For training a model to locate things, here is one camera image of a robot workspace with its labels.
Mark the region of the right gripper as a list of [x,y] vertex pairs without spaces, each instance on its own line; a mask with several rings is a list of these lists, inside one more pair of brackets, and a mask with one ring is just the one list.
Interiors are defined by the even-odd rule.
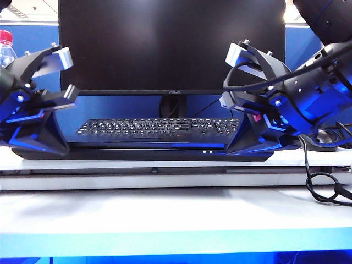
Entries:
[[[351,106],[351,67],[345,64],[303,64],[267,84],[269,110],[246,114],[227,154],[272,154],[299,147],[299,134],[317,133],[328,118]],[[225,91],[223,108],[247,111],[248,94]]]

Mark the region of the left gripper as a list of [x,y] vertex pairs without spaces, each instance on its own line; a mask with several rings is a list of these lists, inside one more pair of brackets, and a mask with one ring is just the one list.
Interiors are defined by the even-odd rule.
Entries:
[[1,145],[17,150],[69,152],[53,110],[75,105],[79,89],[70,84],[60,92],[32,91],[7,69],[1,69]]

